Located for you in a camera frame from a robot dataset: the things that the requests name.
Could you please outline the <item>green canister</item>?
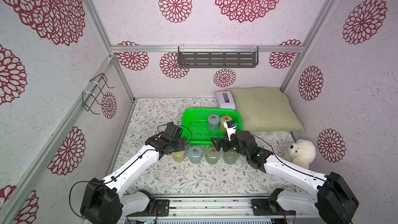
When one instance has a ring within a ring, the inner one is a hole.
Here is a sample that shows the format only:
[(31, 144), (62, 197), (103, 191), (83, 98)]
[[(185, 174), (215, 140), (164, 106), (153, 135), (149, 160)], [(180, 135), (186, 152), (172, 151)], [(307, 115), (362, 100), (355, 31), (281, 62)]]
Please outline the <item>green canister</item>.
[(206, 149), (206, 162), (208, 164), (217, 164), (220, 158), (220, 152), (217, 151), (213, 146), (209, 146)]
[(228, 165), (235, 164), (238, 158), (239, 158), (239, 153), (237, 153), (234, 149), (224, 152), (223, 155), (224, 162)]

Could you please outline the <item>blue-grey canister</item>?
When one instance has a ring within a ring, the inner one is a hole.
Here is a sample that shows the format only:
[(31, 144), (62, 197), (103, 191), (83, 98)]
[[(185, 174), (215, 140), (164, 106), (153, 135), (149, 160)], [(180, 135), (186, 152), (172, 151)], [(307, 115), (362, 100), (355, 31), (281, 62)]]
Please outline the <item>blue-grey canister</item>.
[(188, 149), (188, 156), (192, 164), (199, 164), (203, 158), (203, 148), (198, 145), (190, 146)]

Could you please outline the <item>green plastic basket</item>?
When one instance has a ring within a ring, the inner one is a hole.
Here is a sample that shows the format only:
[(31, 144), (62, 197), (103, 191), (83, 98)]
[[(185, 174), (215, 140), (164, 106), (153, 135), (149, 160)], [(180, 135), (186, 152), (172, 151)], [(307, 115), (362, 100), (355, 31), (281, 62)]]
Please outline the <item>green plastic basket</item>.
[(219, 129), (210, 130), (207, 126), (208, 116), (216, 114), (219, 117), (230, 116), (237, 124), (239, 130), (243, 130), (240, 114), (235, 110), (220, 108), (190, 108), (182, 115), (182, 137), (191, 140), (190, 145), (212, 145), (211, 138), (223, 138), (224, 134)]

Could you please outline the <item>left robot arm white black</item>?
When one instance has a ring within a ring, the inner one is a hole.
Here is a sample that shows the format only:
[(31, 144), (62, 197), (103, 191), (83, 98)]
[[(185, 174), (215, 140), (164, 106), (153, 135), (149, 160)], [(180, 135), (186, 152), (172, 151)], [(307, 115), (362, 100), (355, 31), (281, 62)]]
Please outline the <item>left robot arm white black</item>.
[(80, 211), (75, 215), (92, 224), (116, 224), (128, 216), (168, 215), (168, 200), (158, 200), (146, 190), (126, 195), (131, 184), (164, 155), (186, 151), (192, 139), (182, 137), (188, 127), (166, 123), (164, 131), (149, 137), (128, 162), (103, 179), (86, 181)]

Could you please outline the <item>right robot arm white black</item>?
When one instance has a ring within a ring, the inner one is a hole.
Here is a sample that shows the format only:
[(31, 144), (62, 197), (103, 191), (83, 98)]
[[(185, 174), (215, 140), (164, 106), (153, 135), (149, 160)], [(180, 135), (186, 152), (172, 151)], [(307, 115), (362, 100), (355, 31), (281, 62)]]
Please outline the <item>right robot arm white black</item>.
[(210, 140), (217, 151), (235, 150), (254, 169), (281, 177), (305, 190), (303, 194), (280, 189), (274, 191), (276, 203), (282, 210), (319, 216), (327, 224), (352, 222), (359, 201), (339, 174), (331, 172), (325, 175), (288, 162), (273, 151), (258, 146), (256, 136), (248, 131)]

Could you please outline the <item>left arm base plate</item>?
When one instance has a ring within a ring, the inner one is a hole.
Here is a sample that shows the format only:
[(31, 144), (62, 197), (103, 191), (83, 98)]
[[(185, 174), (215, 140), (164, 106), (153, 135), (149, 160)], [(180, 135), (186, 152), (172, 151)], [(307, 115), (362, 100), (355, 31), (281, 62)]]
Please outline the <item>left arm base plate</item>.
[(167, 217), (170, 210), (170, 200), (155, 199), (149, 203), (143, 212), (129, 214), (128, 217)]

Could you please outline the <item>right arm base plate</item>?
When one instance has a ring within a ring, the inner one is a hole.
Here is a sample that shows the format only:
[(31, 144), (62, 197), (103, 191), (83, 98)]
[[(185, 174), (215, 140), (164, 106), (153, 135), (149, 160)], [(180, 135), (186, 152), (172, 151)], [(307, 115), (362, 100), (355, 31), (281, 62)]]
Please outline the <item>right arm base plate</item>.
[(294, 216), (295, 211), (283, 210), (276, 201), (252, 199), (251, 207), (255, 216)]

